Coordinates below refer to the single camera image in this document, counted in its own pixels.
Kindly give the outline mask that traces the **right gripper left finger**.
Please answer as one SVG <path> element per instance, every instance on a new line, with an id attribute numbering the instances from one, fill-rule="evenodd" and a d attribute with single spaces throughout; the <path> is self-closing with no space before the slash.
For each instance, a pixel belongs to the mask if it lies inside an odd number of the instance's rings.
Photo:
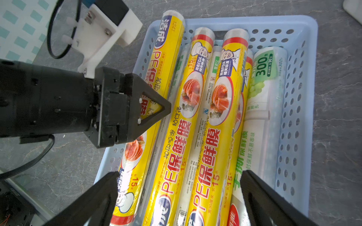
<path id="1" fill-rule="evenodd" d="M 108 226 L 118 197 L 117 171 L 109 172 L 89 190 L 46 222 L 46 226 Z"/>

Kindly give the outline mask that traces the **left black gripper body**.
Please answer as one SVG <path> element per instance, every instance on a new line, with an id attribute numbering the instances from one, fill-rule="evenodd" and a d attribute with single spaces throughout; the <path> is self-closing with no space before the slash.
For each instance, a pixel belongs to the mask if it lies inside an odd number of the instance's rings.
<path id="1" fill-rule="evenodd" d="M 98 148 L 126 141 L 123 75 L 82 73 L 18 61 L 1 61 L 1 137 L 83 132 Z"/>

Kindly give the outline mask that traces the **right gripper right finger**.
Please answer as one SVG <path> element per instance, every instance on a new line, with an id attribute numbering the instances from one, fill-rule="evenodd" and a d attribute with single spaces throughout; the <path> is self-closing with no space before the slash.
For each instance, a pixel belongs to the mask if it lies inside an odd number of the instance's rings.
<path id="1" fill-rule="evenodd" d="M 315 226 L 253 171 L 242 173 L 241 191 L 252 226 Z"/>

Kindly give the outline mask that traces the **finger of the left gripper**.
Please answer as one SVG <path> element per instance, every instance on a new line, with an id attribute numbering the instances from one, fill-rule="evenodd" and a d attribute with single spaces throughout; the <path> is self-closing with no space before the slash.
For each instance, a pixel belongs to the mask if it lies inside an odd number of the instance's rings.
<path id="1" fill-rule="evenodd" d="M 136 140 L 171 112 L 171 103 L 134 73 L 121 74 L 117 143 Z"/>

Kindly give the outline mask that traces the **yellow red wrap roll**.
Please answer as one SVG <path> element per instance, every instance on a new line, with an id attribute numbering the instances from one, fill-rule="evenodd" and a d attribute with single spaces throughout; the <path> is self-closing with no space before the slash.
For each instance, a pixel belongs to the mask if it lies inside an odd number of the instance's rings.
<path id="1" fill-rule="evenodd" d="M 232 210 L 234 213 L 235 220 L 239 220 L 239 214 L 235 204 L 232 204 L 233 194 L 240 190 L 240 177 L 242 173 L 242 166 L 245 156 L 245 149 L 239 150 L 240 143 L 242 140 L 243 123 L 245 119 L 248 89 L 249 89 L 249 78 L 252 71 L 254 54 L 251 50 L 247 52 L 245 70 L 242 75 L 243 83 L 240 92 L 238 111 L 236 116 L 236 123 L 234 127 L 232 154 L 229 161 L 229 169 L 226 179 L 226 188 L 222 199 L 222 209 L 220 213 L 220 225 L 227 226 L 229 219 L 229 211 Z"/>

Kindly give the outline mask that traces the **blue plastic basket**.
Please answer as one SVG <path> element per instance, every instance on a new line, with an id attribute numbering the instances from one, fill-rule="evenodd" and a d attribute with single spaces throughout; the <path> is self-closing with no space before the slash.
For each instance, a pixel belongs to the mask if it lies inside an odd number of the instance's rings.
<path id="1" fill-rule="evenodd" d="M 309 16 L 193 18 L 186 20 L 183 44 L 195 29 L 215 32 L 216 44 L 225 33 L 242 28 L 249 33 L 249 47 L 257 52 L 278 46 L 288 53 L 281 136 L 275 172 L 275 191 L 304 215 L 308 214 L 313 140 L 314 85 L 318 24 Z"/>

